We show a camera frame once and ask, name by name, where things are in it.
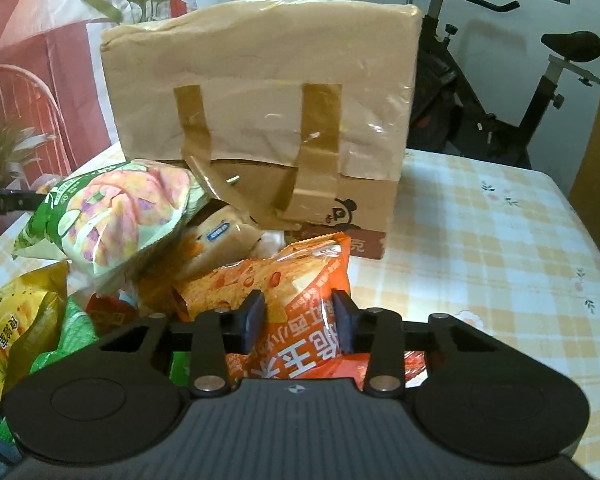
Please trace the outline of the orange snack bag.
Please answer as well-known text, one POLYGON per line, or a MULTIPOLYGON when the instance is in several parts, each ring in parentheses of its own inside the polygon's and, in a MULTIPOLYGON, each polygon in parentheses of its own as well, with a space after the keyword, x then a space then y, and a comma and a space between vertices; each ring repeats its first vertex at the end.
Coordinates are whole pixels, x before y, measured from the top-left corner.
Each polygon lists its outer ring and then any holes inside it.
POLYGON ((367 352, 339 348, 334 289, 348 292, 351 239, 341 232, 294 242, 265 259, 222 266, 175 291, 193 320, 215 308, 237 309, 250 292, 262 292, 266 320, 252 350, 227 352, 231 382, 244 378, 351 378, 364 384, 367 352))

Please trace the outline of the small red snack packet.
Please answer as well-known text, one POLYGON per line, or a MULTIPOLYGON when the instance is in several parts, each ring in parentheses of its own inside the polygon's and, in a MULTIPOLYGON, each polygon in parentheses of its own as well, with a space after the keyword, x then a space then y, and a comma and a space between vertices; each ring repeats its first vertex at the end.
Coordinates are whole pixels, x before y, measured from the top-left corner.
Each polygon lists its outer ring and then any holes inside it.
POLYGON ((137 310, 117 297, 93 294, 87 301, 85 313, 91 319, 97 336, 105 336, 133 322, 137 310))

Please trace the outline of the potted green plant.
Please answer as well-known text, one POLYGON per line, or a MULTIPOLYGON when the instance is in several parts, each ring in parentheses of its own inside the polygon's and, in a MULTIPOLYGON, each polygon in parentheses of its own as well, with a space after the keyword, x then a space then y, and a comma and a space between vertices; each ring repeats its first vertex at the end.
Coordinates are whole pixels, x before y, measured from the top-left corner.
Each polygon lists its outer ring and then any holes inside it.
POLYGON ((24 168, 39 162, 38 149, 55 140, 51 133, 9 124, 0 127, 0 188, 24 179, 24 168))

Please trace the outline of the orange-labelled bread pack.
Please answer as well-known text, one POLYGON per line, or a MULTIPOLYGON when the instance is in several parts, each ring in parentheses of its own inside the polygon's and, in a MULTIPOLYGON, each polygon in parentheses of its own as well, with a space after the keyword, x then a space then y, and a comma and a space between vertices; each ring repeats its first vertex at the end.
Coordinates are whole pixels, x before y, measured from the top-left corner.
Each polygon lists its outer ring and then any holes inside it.
POLYGON ((176 286, 202 278, 221 266, 245 259, 263 231, 241 211, 224 206, 156 252, 135 281, 142 315, 178 308, 176 286))

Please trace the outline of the green veggie chips bag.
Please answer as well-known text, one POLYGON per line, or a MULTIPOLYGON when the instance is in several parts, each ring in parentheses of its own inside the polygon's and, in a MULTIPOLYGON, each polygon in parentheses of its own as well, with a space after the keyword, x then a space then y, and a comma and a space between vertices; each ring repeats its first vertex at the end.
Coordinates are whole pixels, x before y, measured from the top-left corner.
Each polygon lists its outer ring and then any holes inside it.
POLYGON ((12 255, 69 259, 100 278, 186 226, 208 203, 188 169, 119 162, 53 186, 16 237, 12 255))

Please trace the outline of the yellow chips bag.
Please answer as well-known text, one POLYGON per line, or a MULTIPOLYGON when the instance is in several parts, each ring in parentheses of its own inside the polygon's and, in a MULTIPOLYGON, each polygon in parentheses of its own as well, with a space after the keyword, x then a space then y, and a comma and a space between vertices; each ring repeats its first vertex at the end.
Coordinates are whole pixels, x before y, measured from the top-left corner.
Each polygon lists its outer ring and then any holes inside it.
POLYGON ((22 274, 0 288, 0 405, 30 372, 35 358, 56 348, 67 304, 69 263, 22 274))

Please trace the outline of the green snack bag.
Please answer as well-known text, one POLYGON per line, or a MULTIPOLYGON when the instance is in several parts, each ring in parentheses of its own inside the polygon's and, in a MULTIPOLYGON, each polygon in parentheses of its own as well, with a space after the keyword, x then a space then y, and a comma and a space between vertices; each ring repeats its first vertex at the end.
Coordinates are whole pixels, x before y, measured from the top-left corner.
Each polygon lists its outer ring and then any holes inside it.
POLYGON ((70 356, 71 353, 92 344, 96 340, 97 335, 91 319, 73 300, 67 299, 66 312, 62 319, 56 348, 39 354, 33 361, 27 375, 35 373, 66 356, 70 356))

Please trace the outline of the checkered tablecloth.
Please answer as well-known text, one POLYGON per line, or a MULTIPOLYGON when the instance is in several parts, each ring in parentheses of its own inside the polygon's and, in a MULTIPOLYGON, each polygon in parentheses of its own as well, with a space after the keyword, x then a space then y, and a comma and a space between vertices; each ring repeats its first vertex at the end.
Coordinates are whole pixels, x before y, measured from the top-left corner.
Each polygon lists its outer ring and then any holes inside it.
POLYGON ((410 151, 385 255, 349 276, 365 307, 457 314, 573 378, 592 408, 576 460, 600 478, 600 252, 550 177, 410 151))

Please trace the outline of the black exercise bike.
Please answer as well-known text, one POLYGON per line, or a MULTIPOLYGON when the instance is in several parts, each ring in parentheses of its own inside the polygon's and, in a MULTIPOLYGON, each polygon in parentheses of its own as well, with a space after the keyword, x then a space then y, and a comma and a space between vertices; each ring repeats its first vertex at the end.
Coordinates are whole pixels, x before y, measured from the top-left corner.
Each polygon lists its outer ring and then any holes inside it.
MULTIPOLYGON (((520 7, 517 0, 495 4, 486 0, 463 0, 474 6, 503 14, 520 7)), ((570 0, 555 0, 569 3, 570 0)), ((413 122, 431 116, 432 103, 440 102, 447 110, 448 128, 445 140, 461 155, 507 166, 531 166, 528 145, 549 107, 561 108, 565 98, 558 93, 558 82, 563 72, 578 76, 587 87, 600 83, 600 78, 585 64, 600 58, 600 36, 589 30, 566 34, 547 32, 540 41, 550 54, 547 69, 540 77, 524 116, 513 125, 499 118, 483 103, 486 84, 493 84, 501 94, 510 94, 513 77, 498 66, 478 77, 469 75, 460 64, 460 56, 450 49, 451 38, 457 28, 441 23, 440 13, 445 0, 430 0, 422 22, 418 47, 418 75, 416 81, 413 122)))

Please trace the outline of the brown cardboard box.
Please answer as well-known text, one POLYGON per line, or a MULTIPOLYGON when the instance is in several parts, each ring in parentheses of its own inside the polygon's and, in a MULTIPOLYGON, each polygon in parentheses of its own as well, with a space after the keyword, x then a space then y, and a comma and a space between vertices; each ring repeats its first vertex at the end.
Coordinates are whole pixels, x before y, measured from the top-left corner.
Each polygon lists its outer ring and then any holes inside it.
POLYGON ((102 34, 125 156, 186 162, 219 200, 379 259, 393 219, 422 11, 239 0, 102 34))

